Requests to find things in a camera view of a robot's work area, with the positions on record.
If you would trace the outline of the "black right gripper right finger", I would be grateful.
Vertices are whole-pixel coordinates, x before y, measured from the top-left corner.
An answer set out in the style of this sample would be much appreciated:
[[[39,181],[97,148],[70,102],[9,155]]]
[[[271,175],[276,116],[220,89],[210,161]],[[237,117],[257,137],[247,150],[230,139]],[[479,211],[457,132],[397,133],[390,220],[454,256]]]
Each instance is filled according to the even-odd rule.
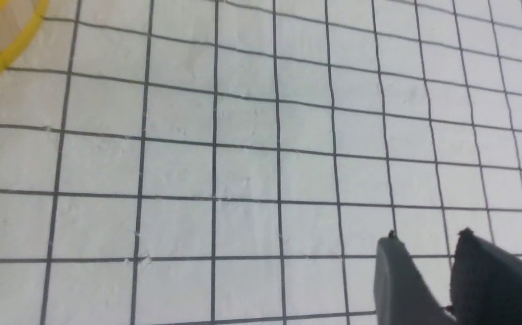
[[[462,230],[450,299],[459,325],[522,325],[522,260]]]

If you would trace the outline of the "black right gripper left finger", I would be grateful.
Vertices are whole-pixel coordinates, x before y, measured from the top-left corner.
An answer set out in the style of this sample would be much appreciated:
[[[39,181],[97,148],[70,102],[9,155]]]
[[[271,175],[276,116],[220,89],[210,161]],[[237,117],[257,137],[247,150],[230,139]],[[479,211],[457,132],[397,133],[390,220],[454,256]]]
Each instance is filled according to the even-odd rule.
[[[379,325],[454,325],[394,230],[377,244],[374,302]]]

